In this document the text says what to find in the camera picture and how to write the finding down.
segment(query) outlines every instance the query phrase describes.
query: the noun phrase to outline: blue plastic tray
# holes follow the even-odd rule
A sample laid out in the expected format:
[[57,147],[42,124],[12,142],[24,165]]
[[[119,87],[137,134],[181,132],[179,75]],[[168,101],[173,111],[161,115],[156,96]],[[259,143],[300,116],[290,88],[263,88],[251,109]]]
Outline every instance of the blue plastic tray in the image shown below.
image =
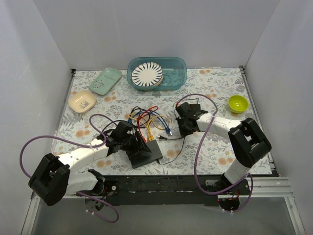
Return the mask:
[[[134,69],[146,62],[155,62],[163,68],[163,80],[155,88],[143,88],[136,86],[132,80]],[[172,91],[179,89],[187,80],[186,63],[178,57],[138,57],[133,59],[127,69],[127,81],[138,91]]]

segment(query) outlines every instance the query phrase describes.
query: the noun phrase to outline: table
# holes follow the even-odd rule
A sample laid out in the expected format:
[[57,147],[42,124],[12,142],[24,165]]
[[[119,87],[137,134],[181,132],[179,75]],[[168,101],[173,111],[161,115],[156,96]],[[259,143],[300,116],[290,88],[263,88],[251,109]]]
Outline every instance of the table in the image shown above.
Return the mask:
[[[70,95],[78,91],[88,90],[90,83],[100,74],[101,71],[77,71],[70,88]],[[179,98],[190,93],[205,94],[212,98],[219,108],[218,116],[243,120],[248,117],[256,119],[255,112],[250,105],[248,110],[242,114],[231,113],[228,109],[228,98],[233,94],[240,94],[249,99],[245,82],[238,68],[202,68],[188,70],[186,83],[176,91],[157,91],[157,92],[139,92],[136,91],[126,78],[127,71],[122,70],[122,78],[116,85],[104,96],[94,94],[97,103],[85,114],[75,113],[67,104],[62,119],[62,124],[58,130],[57,136],[87,144],[99,134],[93,130],[89,124],[89,117],[92,114],[105,114],[112,119],[127,119],[134,106],[149,108],[159,106],[158,112],[167,116],[170,120],[170,128],[173,137],[179,137],[177,122],[173,103]],[[214,106],[205,98],[199,98],[199,104],[203,110],[214,112]],[[99,129],[106,126],[109,121],[102,117],[94,117],[93,123]],[[167,136],[165,131],[152,128],[152,133],[156,135]],[[193,175],[193,164],[195,153],[203,133],[194,133],[186,137],[184,147],[178,158],[166,165],[159,165],[153,162],[142,167],[133,169],[125,152],[119,151],[106,158],[98,160],[82,168],[95,169],[103,175]],[[174,159],[179,153],[182,145],[181,140],[158,141],[159,147],[163,153],[162,163]],[[57,141],[54,155],[70,152],[77,146]],[[208,134],[204,141],[201,154],[198,160],[198,174],[223,174],[234,161],[235,156],[231,144],[228,140],[214,134]],[[271,174],[268,157],[261,159],[250,171],[252,174]]]

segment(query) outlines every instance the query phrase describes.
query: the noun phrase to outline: yellow bowl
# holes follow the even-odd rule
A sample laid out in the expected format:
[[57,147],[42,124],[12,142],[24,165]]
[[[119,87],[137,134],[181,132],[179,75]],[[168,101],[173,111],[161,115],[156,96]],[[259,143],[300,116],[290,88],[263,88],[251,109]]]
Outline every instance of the yellow bowl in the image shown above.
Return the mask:
[[241,95],[233,95],[228,100],[228,105],[233,113],[243,113],[249,107],[249,102]]

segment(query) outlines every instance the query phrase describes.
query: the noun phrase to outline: floral tablecloth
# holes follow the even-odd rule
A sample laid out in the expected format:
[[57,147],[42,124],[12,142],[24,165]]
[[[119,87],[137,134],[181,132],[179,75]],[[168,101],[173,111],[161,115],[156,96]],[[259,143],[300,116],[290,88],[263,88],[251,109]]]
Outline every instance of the floral tablecloth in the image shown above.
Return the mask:
[[[100,74],[101,71],[77,71],[71,87],[70,97],[81,90],[88,90],[90,83]],[[173,137],[179,137],[177,122],[173,103],[179,98],[190,93],[201,93],[212,98],[218,105],[218,115],[225,118],[243,120],[247,117],[255,118],[252,106],[243,114],[231,113],[228,109],[227,101],[231,95],[240,94],[249,99],[244,80],[239,69],[206,68],[188,70],[186,83],[176,91],[162,92],[138,92],[127,82],[126,70],[122,70],[123,77],[104,96],[94,94],[97,103],[85,114],[75,113],[69,105],[66,106],[62,125],[58,136],[87,144],[91,142],[98,133],[89,124],[89,117],[92,114],[105,114],[112,119],[127,119],[134,106],[149,108],[159,106],[158,112],[167,116],[170,120],[170,128]],[[200,97],[199,103],[203,110],[214,112],[214,106],[205,98]],[[102,129],[108,120],[102,117],[94,117],[93,123]],[[152,133],[167,136],[164,131],[155,127]],[[103,175],[192,175],[195,153],[203,133],[194,133],[186,137],[184,147],[177,159],[166,165],[159,165],[153,162],[137,169],[133,169],[125,152],[119,151],[106,158],[98,160],[82,168],[95,169]],[[169,162],[179,153],[182,145],[181,140],[162,141],[158,140],[159,147],[163,153],[162,163]],[[77,148],[71,144],[61,141],[56,142],[55,155],[70,152]],[[208,134],[204,141],[201,154],[198,160],[198,174],[222,174],[235,157],[231,144],[228,140],[214,134]],[[261,159],[250,171],[253,174],[271,174],[268,157]]]

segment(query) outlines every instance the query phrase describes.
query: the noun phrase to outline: gray wall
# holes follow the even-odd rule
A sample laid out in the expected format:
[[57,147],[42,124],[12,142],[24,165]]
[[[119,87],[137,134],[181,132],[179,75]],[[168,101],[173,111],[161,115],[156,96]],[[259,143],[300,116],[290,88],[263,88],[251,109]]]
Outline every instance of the gray wall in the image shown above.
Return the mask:
[[280,1],[246,66],[251,93],[313,234],[313,1]]
[[[32,0],[0,0],[0,234],[20,234],[30,203],[19,154],[30,138],[54,134],[70,70]],[[51,141],[26,149],[33,173]]]
[[190,68],[245,65],[279,0],[34,0],[71,68],[178,56]]

